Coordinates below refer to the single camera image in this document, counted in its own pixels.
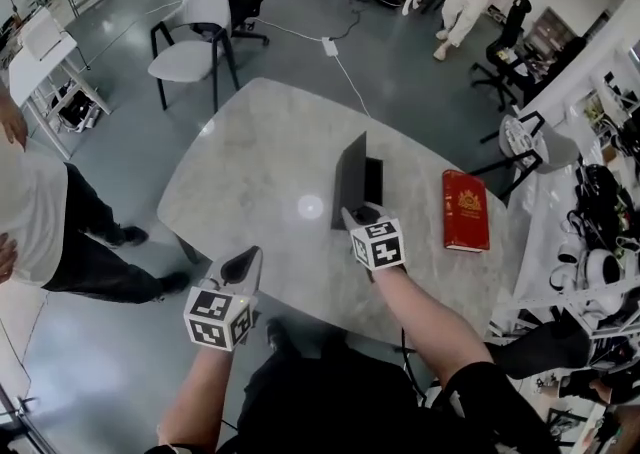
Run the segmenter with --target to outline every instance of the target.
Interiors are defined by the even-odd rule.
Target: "white chair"
[[[571,138],[558,134],[537,111],[515,120],[524,123],[532,119],[537,120],[537,123],[529,134],[533,140],[536,138],[536,134],[539,133],[540,143],[539,146],[534,145],[522,153],[516,154],[514,152],[507,137],[507,122],[514,121],[514,118],[508,115],[502,119],[500,129],[497,132],[489,134],[480,140],[480,143],[484,144],[491,139],[498,138],[498,146],[505,159],[472,171],[469,175],[477,176],[497,168],[509,168],[514,164],[520,170],[520,176],[498,196],[500,200],[507,198],[534,171],[541,174],[552,173],[580,159],[580,149],[576,142]]]
[[[190,25],[197,32],[211,35],[210,41],[188,40],[175,43],[170,31]],[[158,54],[156,33],[161,31],[169,47]],[[162,81],[198,82],[213,74],[213,107],[218,111],[218,42],[222,42],[236,90],[240,89],[233,48],[229,41],[231,12],[229,0],[184,0],[151,30],[153,62],[149,74],[158,80],[162,108],[167,109]]]

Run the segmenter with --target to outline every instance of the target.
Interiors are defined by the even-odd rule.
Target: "gray floor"
[[[104,0],[69,31],[92,59],[145,11],[173,1]],[[446,63],[436,63],[431,54],[438,14],[405,18],[375,4],[348,0],[266,0],[261,17],[312,37],[337,36],[355,18],[353,9],[364,10],[362,22],[336,43],[371,115],[464,170],[493,161],[497,148],[480,147],[478,139],[495,130],[501,116],[495,97],[469,87],[467,70],[484,60],[484,48],[497,37],[497,27],[482,18],[463,48]],[[113,115],[103,117],[92,131],[63,139],[75,147],[72,162],[113,206],[117,219],[149,230],[150,242],[123,250],[123,258],[158,276],[187,269],[197,278],[205,264],[186,261],[155,211],[176,164],[211,117],[211,86],[210,81],[168,85],[170,109],[161,110],[146,67],[151,61],[149,30],[163,14],[143,15],[86,73],[113,107]],[[256,31],[268,34],[272,42],[264,48],[257,41],[234,41],[241,83],[267,77],[361,110],[347,79],[319,43],[261,24]],[[224,66],[220,78],[223,103],[233,93]],[[42,132],[34,137],[42,140]],[[499,190],[509,178],[507,172],[497,172],[487,182]],[[182,322],[183,304],[184,296],[138,306],[49,296],[26,367],[31,395],[38,398],[36,423],[62,454],[138,454],[153,445],[156,424],[195,353]],[[267,297],[260,310],[264,315],[258,328],[234,361],[225,408],[225,418],[232,423],[244,385],[269,355],[266,317],[283,314],[294,340],[311,356],[327,333],[326,325]],[[401,363],[391,346],[355,337],[349,341],[367,354]],[[426,371],[417,371],[427,383]]]

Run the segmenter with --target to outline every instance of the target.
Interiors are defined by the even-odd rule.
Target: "forearm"
[[[158,431],[161,445],[186,444],[215,453],[233,355],[202,348]]]
[[[433,299],[397,268],[373,273],[382,296],[414,349],[443,387],[463,367],[491,362],[480,336],[460,315]]]

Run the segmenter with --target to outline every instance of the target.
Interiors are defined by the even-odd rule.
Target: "book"
[[[489,250],[489,215],[484,182],[456,170],[442,174],[444,247]]]

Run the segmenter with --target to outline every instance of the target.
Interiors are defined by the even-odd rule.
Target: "gray tabletop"
[[[346,232],[330,229],[336,163],[367,132],[367,155],[384,161],[385,207],[400,219],[407,269],[432,296],[483,334],[508,256],[506,209],[488,193],[491,250],[443,247],[442,157],[364,114],[278,82],[255,79],[203,128],[176,168],[160,220],[208,258],[257,244],[261,290],[320,320],[398,344],[399,326]]]

